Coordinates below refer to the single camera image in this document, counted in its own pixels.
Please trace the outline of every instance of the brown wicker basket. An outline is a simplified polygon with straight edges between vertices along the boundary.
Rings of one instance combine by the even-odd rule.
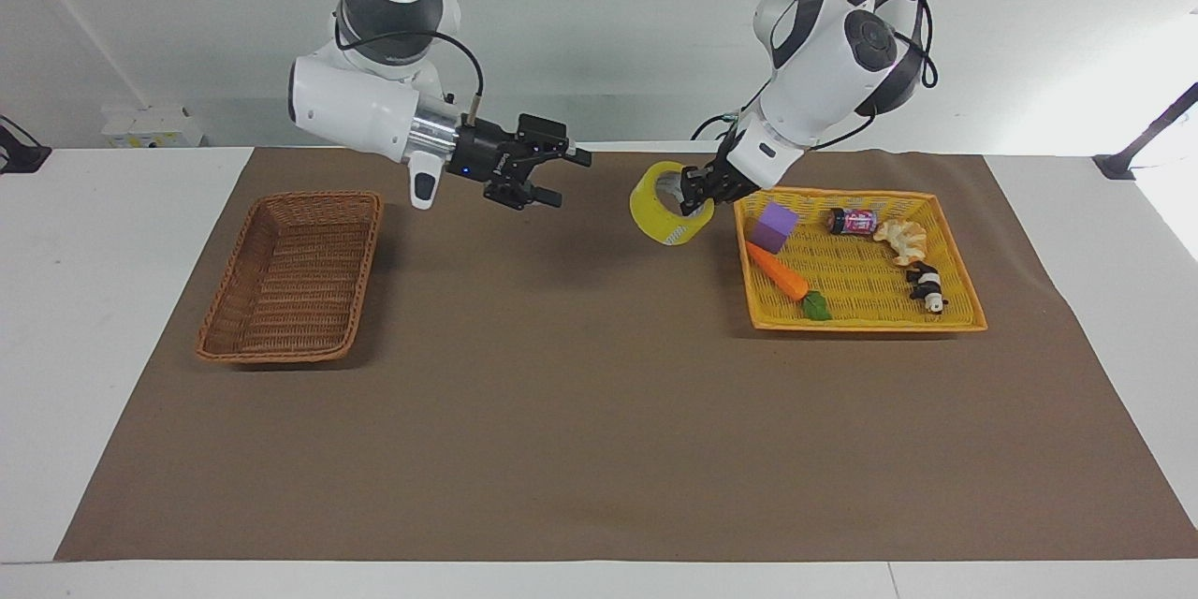
[[[246,216],[195,345],[220,363],[345,356],[362,316],[382,200],[368,190],[273,194]]]

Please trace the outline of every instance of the white wall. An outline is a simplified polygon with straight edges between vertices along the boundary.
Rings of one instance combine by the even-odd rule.
[[[214,144],[314,143],[286,120],[286,73],[321,43],[334,1],[0,0],[0,108],[62,146],[101,143],[99,105],[139,97],[187,105]],[[559,117],[577,139],[677,139],[768,74],[756,2],[461,0],[461,36],[486,67],[484,116]],[[1198,41],[1187,14],[1198,0],[932,5],[942,86],[881,117],[859,146],[1119,150],[1198,73],[1198,49],[1170,52]],[[450,90],[467,92],[459,54],[435,58]]]

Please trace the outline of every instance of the yellow wicker basket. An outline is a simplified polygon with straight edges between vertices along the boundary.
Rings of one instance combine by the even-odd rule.
[[[825,297],[830,321],[805,319],[800,305],[763,274],[745,253],[745,231],[770,201],[799,216],[779,259],[807,279]],[[943,314],[932,314],[910,300],[906,271],[890,264],[894,250],[872,237],[828,234],[831,207],[877,211],[878,220],[915,220],[927,229],[927,262],[940,273],[948,301]],[[903,190],[822,190],[775,188],[758,190],[734,205],[745,297],[754,327],[763,331],[954,333],[986,329],[986,316],[952,241],[936,194]]]

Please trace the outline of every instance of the brown mat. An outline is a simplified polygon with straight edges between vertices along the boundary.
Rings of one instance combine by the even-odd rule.
[[[991,329],[749,327],[731,207],[679,249],[628,193],[651,156],[547,167],[562,211],[449,177],[258,150],[58,559],[1109,559],[1198,536],[982,159],[810,156],[789,184],[933,190]],[[346,361],[192,349],[254,201],[385,194]]]

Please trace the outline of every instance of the panda toy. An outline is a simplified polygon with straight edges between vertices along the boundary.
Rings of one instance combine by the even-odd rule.
[[[944,311],[944,305],[949,301],[944,300],[944,296],[940,295],[940,274],[936,271],[936,267],[925,265],[924,262],[915,262],[907,271],[907,283],[914,284],[910,291],[912,300],[922,300],[924,308],[928,309],[932,314],[942,314]]]

